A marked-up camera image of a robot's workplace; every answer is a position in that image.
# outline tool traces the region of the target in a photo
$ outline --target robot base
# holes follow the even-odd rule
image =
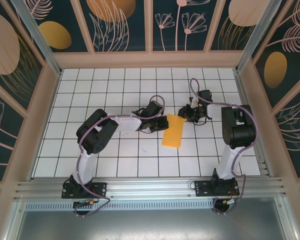
[[[231,196],[231,191],[237,196],[240,195],[236,179],[234,177],[227,180],[220,179],[216,169],[210,180],[194,181],[194,188],[197,197]]]
[[[106,182],[88,182],[84,185],[91,192],[105,197],[107,193],[107,183]],[[69,182],[62,185],[62,199],[94,199],[95,196],[84,190],[80,184],[78,184],[73,176],[70,176]]]

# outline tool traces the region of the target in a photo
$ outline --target yellow sponge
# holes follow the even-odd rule
[[[179,116],[167,115],[169,128],[164,130],[162,146],[180,148],[184,119]]]

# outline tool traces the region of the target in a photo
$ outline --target white grid mat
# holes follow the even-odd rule
[[[212,92],[214,102],[241,104],[230,68],[65,69],[32,176],[70,176],[79,155],[76,131],[96,109],[129,114],[158,94],[166,102],[164,114],[177,115],[189,103],[191,78]],[[178,149],[162,146],[162,137],[163,131],[115,133],[96,158],[96,177],[211,176],[225,146],[220,121],[185,122]],[[236,172],[260,175],[253,149],[244,153]]]

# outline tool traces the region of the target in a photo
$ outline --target cable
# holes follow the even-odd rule
[[[81,139],[80,139],[80,141],[79,141],[79,143],[78,143],[78,144],[79,144],[79,148],[80,148],[80,155],[79,155],[79,157],[78,157],[78,161],[76,162],[76,175],[77,175],[77,177],[78,177],[78,181],[79,181],[81,187],[82,187],[85,191],[87,191],[87,192],[90,193],[92,196],[95,196],[95,197],[97,197],[97,198],[99,198],[99,199],[105,199],[106,202],[103,203],[103,204],[102,204],[100,207],[98,207],[96,210],[90,211],[90,212],[88,212],[88,213],[85,214],[85,215],[79,215],[79,214],[77,213],[77,210],[74,209],[74,213],[76,214],[77,217],[82,217],[82,218],[89,217],[89,216],[95,214],[96,212],[98,212],[101,208],[103,208],[105,205],[107,205],[107,204],[111,201],[110,198],[108,198],[108,197],[101,196],[101,195],[98,195],[98,194],[96,194],[96,193],[90,191],[90,190],[83,184],[83,182],[82,182],[82,179],[81,179],[80,173],[79,173],[79,165],[80,165],[81,158],[82,158],[82,156],[84,155],[84,148],[82,147],[82,143],[83,143],[84,139],[86,138],[86,136],[87,136],[87,135],[88,135],[88,134],[89,134],[89,133],[97,126],[97,125],[99,125],[100,123],[102,123],[103,121],[105,121],[105,120],[107,120],[107,119],[117,119],[117,118],[131,117],[131,118],[134,118],[134,119],[140,119],[140,120],[150,120],[150,119],[154,119],[154,118],[160,116],[160,114],[163,113],[164,110],[165,110],[166,102],[165,102],[164,98],[163,98],[162,96],[160,96],[160,95],[153,95],[153,96],[150,98],[150,101],[149,101],[149,102],[151,102],[151,100],[152,100],[153,98],[155,98],[155,97],[159,97],[159,98],[162,99],[162,108],[160,109],[160,111],[159,111],[156,115],[150,116],[150,117],[142,117],[142,116],[136,116],[136,115],[131,115],[131,114],[108,115],[108,116],[105,116],[104,118],[100,119],[99,121],[97,121],[95,124],[93,124],[93,125],[92,125],[92,126],[91,126],[84,134],[83,134],[83,136],[81,137]]]
[[[193,124],[195,125],[195,126],[203,126],[203,125],[205,125],[206,123],[207,123],[207,117],[204,119],[204,123],[202,123],[202,124],[196,124],[195,122],[193,122]]]
[[[245,185],[246,185],[246,178],[247,178],[247,176],[246,176],[245,174],[237,175],[237,174],[235,173],[234,167],[235,167],[235,164],[236,164],[236,161],[237,161],[238,157],[239,157],[244,151],[246,151],[246,150],[252,148],[252,147],[257,143],[258,138],[259,138],[259,128],[258,128],[257,121],[256,121],[256,119],[254,118],[254,116],[253,116],[247,109],[245,109],[245,108],[242,107],[242,106],[239,106],[239,105],[237,105],[237,104],[223,103],[223,102],[213,102],[213,101],[208,101],[208,100],[203,99],[202,97],[200,97],[200,96],[198,95],[197,92],[194,91],[194,88],[192,87],[192,82],[193,82],[193,81],[195,81],[196,84],[197,84],[197,86],[198,86],[198,91],[197,91],[197,92],[199,92],[200,85],[199,85],[199,82],[198,82],[198,80],[197,80],[196,78],[191,78],[191,80],[190,80],[190,89],[191,89],[191,91],[193,92],[193,94],[194,94],[198,99],[200,99],[201,101],[206,102],[206,103],[208,103],[208,104],[217,104],[217,105],[222,105],[222,106],[227,106],[227,107],[236,107],[236,108],[241,109],[242,111],[244,111],[244,112],[251,118],[251,120],[253,121],[253,124],[254,124],[254,127],[255,127],[255,139],[254,139],[254,141],[253,141],[249,146],[247,146],[247,147],[242,148],[241,150],[239,150],[239,151],[237,152],[237,154],[235,155],[235,157],[234,157],[234,159],[233,159],[233,162],[232,162],[232,164],[231,164],[231,173],[233,174],[233,176],[235,176],[235,177],[237,177],[237,178],[243,177],[243,183],[242,183],[241,194],[240,194],[240,196],[239,196],[239,200],[241,200],[242,197],[243,197],[243,195],[244,195],[244,190],[245,190]],[[217,200],[218,200],[218,198],[215,198],[215,199],[213,200],[213,205],[212,205],[212,206],[213,206],[213,211],[214,211],[216,214],[219,214],[219,213],[221,213],[221,211],[218,210],[218,209],[216,209],[216,207],[215,207],[216,201],[217,201]],[[239,202],[237,202],[237,203],[235,204],[235,206],[234,206],[233,208],[231,208],[231,209],[228,211],[228,213],[230,213],[230,212],[232,212],[234,209],[236,209],[238,203],[239,203]]]

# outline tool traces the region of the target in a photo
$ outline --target enclosure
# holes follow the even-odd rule
[[[224,123],[201,118],[178,148],[163,130],[116,132],[91,169],[111,201],[76,217],[61,196],[77,129],[154,95],[178,115],[193,78],[256,119],[237,209],[218,215],[192,187],[226,145]],[[0,0],[0,239],[78,238],[300,239],[300,0]]]

